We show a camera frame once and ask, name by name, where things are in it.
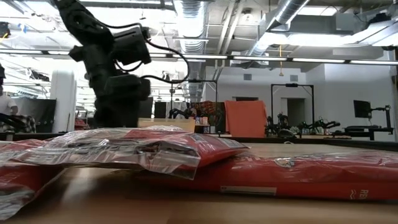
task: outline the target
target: table surface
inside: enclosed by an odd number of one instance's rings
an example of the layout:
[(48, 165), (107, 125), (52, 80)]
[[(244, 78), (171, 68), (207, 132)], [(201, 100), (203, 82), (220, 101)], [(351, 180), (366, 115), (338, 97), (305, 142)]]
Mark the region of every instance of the table surface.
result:
[[(298, 144), (248, 144), (263, 156), (365, 151)], [(137, 183), (128, 170), (69, 169), (5, 223), (398, 223), (394, 203), (289, 200), (181, 192)]]

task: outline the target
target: person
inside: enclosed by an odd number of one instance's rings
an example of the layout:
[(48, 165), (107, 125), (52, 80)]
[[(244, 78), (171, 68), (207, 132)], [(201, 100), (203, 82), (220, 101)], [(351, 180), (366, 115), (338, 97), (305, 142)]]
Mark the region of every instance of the person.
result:
[(16, 115), (18, 113), (18, 106), (15, 101), (2, 93), (2, 86), (0, 85), (0, 113), (6, 115)]

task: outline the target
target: desk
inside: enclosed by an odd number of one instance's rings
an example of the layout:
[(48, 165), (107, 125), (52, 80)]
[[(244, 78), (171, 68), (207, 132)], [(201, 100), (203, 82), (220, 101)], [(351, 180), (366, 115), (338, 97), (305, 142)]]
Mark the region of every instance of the desk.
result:
[[(248, 144), (265, 156), (348, 147)], [(398, 205), (180, 192), (139, 184), (127, 170), (70, 169), (6, 224), (395, 224)]]

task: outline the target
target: ceiling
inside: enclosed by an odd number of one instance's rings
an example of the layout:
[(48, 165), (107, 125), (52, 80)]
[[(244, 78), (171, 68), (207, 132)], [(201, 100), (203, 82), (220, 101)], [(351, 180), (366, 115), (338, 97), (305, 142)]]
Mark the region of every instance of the ceiling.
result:
[[(206, 54), (216, 52), (221, 31), (223, 28), (223, 14), (232, 0), (208, 1), (208, 13), (206, 18)], [(120, 26), (132, 22), (140, 22), (150, 27), (152, 41), (155, 44), (180, 49), (176, 13), (172, 10), (159, 10), (139, 8), (134, 2), (143, 0), (85, 0), (83, 4), (100, 21)], [(243, 9), (246, 14), (240, 15), (238, 24), (233, 32), (233, 38), (228, 45), (227, 54), (241, 52), (250, 49), (258, 39), (258, 25), (264, 13), (275, 9), (278, 0), (242, 0)], [(354, 10), (367, 11), (380, 6), (389, 5), (392, 1), (380, 0), (312, 0), (299, 14), (332, 16), (337, 10), (345, 13), (353, 13)], [(10, 22), (11, 36), (9, 39), (0, 41), (0, 49), (39, 49), (39, 50), (70, 50), (74, 45), (80, 43), (68, 33), (60, 19), (58, 11), (50, 4), (50, 1), (15, 1), (3, 0), (0, 2), (0, 22)], [(352, 52), (357, 49), (345, 49)], [(149, 47), (150, 52), (161, 52), (161, 50)], [(294, 55), (295, 57), (328, 57), (332, 55), (331, 47), (300, 47), (295, 45), (284, 45), (282, 50), (268, 48), (269, 55), (279, 56), (282, 54)], [(26, 69), (31, 68), (47, 74), (49, 77), (55, 69), (72, 68), (78, 77), (78, 101), (91, 104), (94, 94), (89, 89), (88, 82), (83, 78), (85, 69), (82, 63), (72, 60), (43, 58), (43, 57), (18, 57), (0, 54), (0, 63), (6, 68), (10, 77), (9, 83), (37, 83), (26, 75)], [(302, 67), (303, 64), (291, 63), (288, 67)], [(152, 62), (135, 71), (137, 75), (162, 76), (163, 71), (179, 74), (183, 77), (185, 66), (182, 62)], [(153, 81), (154, 90), (160, 94), (168, 94), (169, 86), (165, 83)], [(40, 97), (46, 97), (43, 88), (29, 87), (30, 91), (38, 91)]]

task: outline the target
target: exposed ductwork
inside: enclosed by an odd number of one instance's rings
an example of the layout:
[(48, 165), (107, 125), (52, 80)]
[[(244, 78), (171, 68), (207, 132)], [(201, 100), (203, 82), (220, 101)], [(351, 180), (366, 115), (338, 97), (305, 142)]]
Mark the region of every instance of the exposed ductwork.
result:
[(280, 0), (277, 9), (272, 12), (274, 17), (265, 23), (265, 33), (259, 38), (246, 55), (262, 56), (269, 47), (266, 44), (271, 29), (278, 27), (282, 24), (288, 24), (292, 22), (294, 17), (300, 12), (300, 10), (307, 5), (310, 0)]
[[(180, 40), (183, 54), (203, 54), (205, 43), (200, 40), (205, 35), (205, 21), (207, 2), (193, 0), (174, 0), (174, 7), (178, 15), (178, 35), (191, 38)], [(201, 62), (190, 62), (189, 79), (204, 80), (205, 73), (202, 70)], [(187, 84), (188, 94), (191, 101), (198, 101), (201, 98), (203, 85)]]

